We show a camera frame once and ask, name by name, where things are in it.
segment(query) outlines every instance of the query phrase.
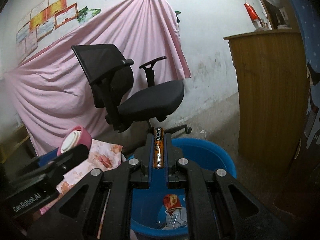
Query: battery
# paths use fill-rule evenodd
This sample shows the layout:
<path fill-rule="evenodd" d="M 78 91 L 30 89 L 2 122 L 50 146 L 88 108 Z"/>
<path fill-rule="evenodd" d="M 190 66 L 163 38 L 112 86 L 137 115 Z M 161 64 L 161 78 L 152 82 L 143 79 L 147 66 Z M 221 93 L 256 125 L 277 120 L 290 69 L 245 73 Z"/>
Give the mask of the battery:
<path fill-rule="evenodd" d="M 155 153 L 153 157 L 153 168 L 164 168 L 164 130 L 161 127 L 154 129 Z"/>

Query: pink curtain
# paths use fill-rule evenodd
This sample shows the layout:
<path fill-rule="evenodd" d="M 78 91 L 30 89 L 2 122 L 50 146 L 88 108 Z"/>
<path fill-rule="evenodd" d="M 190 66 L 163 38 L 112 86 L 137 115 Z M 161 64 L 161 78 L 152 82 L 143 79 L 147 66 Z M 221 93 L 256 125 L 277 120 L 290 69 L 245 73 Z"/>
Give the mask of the pink curtain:
<path fill-rule="evenodd" d="M 154 67 L 156 84 L 190 77 L 168 2 L 124 0 L 5 74 L 13 104 L 39 156 L 57 148 L 76 125 L 92 137 L 107 128 L 105 109 L 94 107 L 89 83 L 70 48 L 101 43 L 115 44 L 125 58 L 134 60 L 134 85 L 126 98 L 148 86 L 139 65 L 156 57 L 167 56 Z"/>

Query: chair backrest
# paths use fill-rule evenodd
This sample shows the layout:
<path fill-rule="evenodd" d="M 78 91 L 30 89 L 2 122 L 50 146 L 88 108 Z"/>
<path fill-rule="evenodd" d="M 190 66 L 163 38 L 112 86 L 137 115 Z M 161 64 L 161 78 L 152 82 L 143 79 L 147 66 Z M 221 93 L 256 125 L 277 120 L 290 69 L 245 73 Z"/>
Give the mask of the chair backrest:
<path fill-rule="evenodd" d="M 118 112 L 117 106 L 123 95 L 132 88 L 133 72 L 130 66 L 126 66 L 110 75 L 105 76 L 105 74 L 119 65 L 119 61 L 125 60 L 124 56 L 113 44 L 79 45 L 71 48 L 90 84 L 104 76 L 99 83 L 90 85 L 94 105 L 96 108 L 106 108 L 110 124 L 119 122 L 119 120 L 113 120 L 116 116 L 111 112 Z"/>

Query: office chair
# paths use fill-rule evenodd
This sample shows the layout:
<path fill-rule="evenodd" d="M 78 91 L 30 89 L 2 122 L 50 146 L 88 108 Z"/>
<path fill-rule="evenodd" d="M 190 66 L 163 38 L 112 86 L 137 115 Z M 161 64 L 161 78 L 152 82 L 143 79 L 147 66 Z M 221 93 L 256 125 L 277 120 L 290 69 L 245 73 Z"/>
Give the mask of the office chair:
<path fill-rule="evenodd" d="M 96 108 L 106 108 L 106 121 L 119 133 L 127 130 L 132 122 L 147 121 L 148 132 L 153 127 L 149 119 L 156 118 L 164 121 L 167 115 L 172 114 L 181 104 L 184 96 L 182 81 L 174 80 L 155 85 L 153 67 L 159 57 L 151 60 L 139 68 L 144 69 L 148 88 L 138 91 L 121 103 L 123 95 L 133 86 L 132 59 L 125 59 L 118 48 L 113 44 L 71 46 L 73 52 L 84 71 L 91 86 L 94 105 Z M 180 125 L 166 130 L 166 133 L 175 133 L 183 130 L 191 133 L 191 127 Z M 136 148 L 145 145 L 145 141 L 125 150 L 129 155 Z"/>

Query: cabinet top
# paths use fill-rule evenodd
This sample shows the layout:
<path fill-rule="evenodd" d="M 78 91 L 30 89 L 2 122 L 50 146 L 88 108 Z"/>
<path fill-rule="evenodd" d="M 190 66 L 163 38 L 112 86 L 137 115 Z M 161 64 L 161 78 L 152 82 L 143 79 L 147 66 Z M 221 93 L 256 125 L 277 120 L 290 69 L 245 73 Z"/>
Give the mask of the cabinet top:
<path fill-rule="evenodd" d="M 224 40 L 231 40 L 235 38 L 242 38 L 246 36 L 254 36 L 254 35 L 266 35 L 266 34 L 272 34 L 272 33 L 295 33 L 295 34 L 301 34 L 298 31 L 293 31 L 292 29 L 281 29 L 281 30 L 269 30 L 269 31 L 259 31 L 259 32 L 252 32 L 252 33 L 242 33 L 238 35 L 228 36 L 224 37 Z"/>

